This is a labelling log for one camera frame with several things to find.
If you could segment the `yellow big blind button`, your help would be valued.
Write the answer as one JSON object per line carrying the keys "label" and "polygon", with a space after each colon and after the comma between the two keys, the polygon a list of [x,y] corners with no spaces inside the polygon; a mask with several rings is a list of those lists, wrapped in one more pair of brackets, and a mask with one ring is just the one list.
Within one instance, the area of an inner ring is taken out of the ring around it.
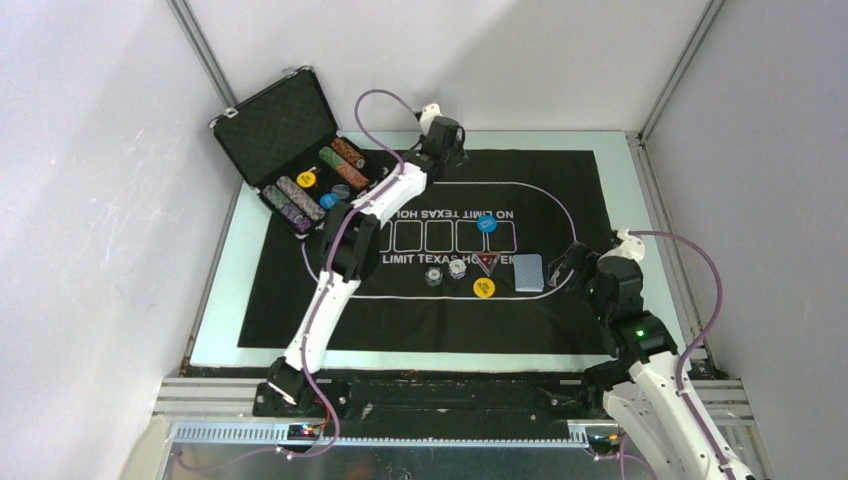
{"label": "yellow big blind button", "polygon": [[476,297],[488,299],[495,294],[496,284],[488,277],[480,277],[473,282],[472,290]]}

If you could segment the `green blue chip stack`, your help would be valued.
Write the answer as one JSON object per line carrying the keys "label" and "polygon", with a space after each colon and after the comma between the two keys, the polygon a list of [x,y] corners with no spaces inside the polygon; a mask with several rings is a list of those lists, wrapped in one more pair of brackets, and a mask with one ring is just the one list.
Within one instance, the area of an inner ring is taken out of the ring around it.
{"label": "green blue chip stack", "polygon": [[425,282],[428,286],[439,286],[444,278],[442,270],[438,267],[430,267],[425,272]]}

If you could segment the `blue small blind button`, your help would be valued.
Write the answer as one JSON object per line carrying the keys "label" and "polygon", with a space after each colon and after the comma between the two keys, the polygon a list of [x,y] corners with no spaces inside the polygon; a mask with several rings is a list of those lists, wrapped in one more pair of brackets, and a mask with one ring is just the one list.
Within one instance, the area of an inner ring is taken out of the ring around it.
{"label": "blue small blind button", "polygon": [[481,215],[476,220],[478,230],[484,234],[494,232],[498,227],[498,220],[493,215]]}

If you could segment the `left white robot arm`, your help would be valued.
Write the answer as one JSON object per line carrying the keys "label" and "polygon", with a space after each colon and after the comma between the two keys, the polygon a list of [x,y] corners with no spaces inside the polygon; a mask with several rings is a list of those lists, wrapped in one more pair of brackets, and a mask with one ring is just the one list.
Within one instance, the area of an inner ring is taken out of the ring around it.
{"label": "left white robot arm", "polygon": [[376,269],[384,224],[421,195],[445,170],[467,158],[465,129],[436,115],[423,121],[415,149],[396,158],[389,176],[367,194],[341,201],[329,214],[320,245],[322,268],[301,324],[283,355],[269,368],[265,385],[292,416],[312,411],[320,399],[312,374],[323,365],[329,340],[360,285]]}

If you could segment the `white blue chip stack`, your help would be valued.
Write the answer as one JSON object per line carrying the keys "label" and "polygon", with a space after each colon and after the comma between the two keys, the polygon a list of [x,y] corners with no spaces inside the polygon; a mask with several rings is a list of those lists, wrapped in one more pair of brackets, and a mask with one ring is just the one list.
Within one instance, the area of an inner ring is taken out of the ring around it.
{"label": "white blue chip stack", "polygon": [[448,264],[448,273],[452,279],[459,280],[466,275],[467,265],[461,259],[451,260]]}

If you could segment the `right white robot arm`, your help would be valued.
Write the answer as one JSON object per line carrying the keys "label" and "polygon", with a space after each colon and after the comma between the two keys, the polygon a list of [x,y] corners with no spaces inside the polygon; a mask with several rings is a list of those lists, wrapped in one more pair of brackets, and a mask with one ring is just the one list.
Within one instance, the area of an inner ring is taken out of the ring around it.
{"label": "right white robot arm", "polygon": [[582,373],[583,408],[615,420],[656,479],[753,479],[700,399],[665,323],[645,306],[644,256],[642,240],[623,232],[605,253],[576,241],[549,266],[550,285],[588,300],[610,356]]}

